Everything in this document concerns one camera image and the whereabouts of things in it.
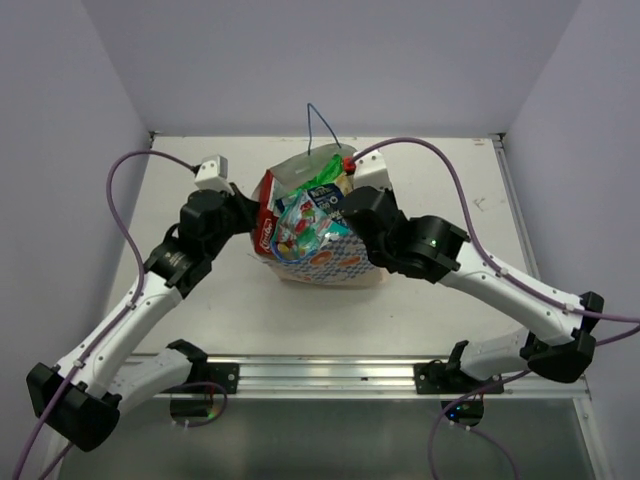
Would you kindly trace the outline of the red Chuba chips bag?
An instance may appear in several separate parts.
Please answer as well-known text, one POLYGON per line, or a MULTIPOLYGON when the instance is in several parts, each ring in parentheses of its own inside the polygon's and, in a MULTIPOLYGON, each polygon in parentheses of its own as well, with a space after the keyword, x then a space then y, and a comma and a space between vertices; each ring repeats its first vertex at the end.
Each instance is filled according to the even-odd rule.
POLYGON ((267 170, 255 191, 259 209, 256 228, 253 231, 253 245, 258 255, 272 255, 271 238, 279 218, 275 205, 275 195, 278 187, 279 182, 272 171, 267 170))

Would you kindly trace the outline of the blue snack packet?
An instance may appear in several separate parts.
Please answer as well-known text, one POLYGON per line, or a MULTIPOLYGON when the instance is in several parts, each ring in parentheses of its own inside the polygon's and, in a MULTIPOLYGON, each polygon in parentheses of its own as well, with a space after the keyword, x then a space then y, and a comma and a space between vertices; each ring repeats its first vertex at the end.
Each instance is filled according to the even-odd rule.
POLYGON ((306 191, 313 203, 335 223, 347 227, 337 204, 343 199, 341 189, 334 183, 310 188, 306 191))

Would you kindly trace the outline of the checkered paper bag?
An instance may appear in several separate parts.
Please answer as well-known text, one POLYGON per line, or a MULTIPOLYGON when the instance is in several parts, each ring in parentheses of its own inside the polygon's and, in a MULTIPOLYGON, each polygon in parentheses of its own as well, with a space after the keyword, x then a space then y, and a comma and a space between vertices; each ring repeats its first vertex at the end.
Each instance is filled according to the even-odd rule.
MULTIPOLYGON (((334 154, 344 159, 352 158, 357 153, 355 147, 338 138, 329 124, 325 126, 332 140, 324 145, 314 146, 312 117, 316 116, 320 121, 324 121, 325 118, 311 103, 306 106, 306 115, 306 149, 267 168, 279 182, 275 195, 279 216, 284 209, 280 201, 284 197, 295 195, 299 191, 297 187, 315 177, 334 154)), ((346 183, 346 174, 343 172, 333 183, 341 189, 346 183)), ((269 256, 258 255, 255 250, 254 252, 282 280, 340 288, 370 288, 385 282, 388 275, 368 260, 363 242, 350 228, 349 230, 348 235, 331 241, 300 263, 284 263, 278 260, 273 252, 269 256)))

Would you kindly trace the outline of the Fox's candy packet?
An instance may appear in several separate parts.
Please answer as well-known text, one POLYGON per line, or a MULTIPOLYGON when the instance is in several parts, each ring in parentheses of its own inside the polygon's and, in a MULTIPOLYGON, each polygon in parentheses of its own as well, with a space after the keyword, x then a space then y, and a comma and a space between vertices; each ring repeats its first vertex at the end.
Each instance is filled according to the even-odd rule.
POLYGON ((333 222, 306 193, 284 197, 284 207, 271 238, 271 249, 284 263, 300 263, 331 241, 349 234, 348 227, 333 222))

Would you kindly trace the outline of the green Chuba cassava chips bag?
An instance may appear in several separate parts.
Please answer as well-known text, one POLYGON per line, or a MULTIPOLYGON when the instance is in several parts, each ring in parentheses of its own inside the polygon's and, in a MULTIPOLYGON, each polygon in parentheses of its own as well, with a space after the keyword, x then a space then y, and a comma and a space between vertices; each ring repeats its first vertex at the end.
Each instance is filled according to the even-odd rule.
POLYGON ((334 154, 326 166, 315 177, 297 187, 297 190, 308 190, 333 183, 343 172, 343 158, 338 154, 334 154))

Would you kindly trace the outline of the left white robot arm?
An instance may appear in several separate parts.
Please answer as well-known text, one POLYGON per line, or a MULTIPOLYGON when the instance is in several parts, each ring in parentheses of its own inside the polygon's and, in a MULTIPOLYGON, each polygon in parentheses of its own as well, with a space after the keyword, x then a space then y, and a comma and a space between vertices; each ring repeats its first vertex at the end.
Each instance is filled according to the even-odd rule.
POLYGON ((206 354, 185 340, 127 373, 121 368, 141 340, 212 270, 235 235, 255 229, 260 205, 236 187, 189 195, 178 223, 144 262, 129 293, 79 346, 55 366, 42 363, 26 378, 37 417, 84 452, 100 446, 129 410, 180 386, 211 389, 206 354))

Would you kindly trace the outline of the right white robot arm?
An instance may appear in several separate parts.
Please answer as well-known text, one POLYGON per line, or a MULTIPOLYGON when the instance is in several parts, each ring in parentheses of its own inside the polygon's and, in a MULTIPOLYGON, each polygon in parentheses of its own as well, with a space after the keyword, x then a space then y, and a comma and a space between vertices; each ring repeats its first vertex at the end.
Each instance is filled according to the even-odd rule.
POLYGON ((496 375, 528 369, 573 383, 592 363, 595 324, 587 316, 602 311, 601 296, 568 294, 510 265, 492 267, 466 231, 437 216, 406 217, 389 190, 357 188, 338 210, 375 266, 461 291, 520 324, 511 334, 458 342, 446 363, 428 369, 431 381, 464 393, 496 375))

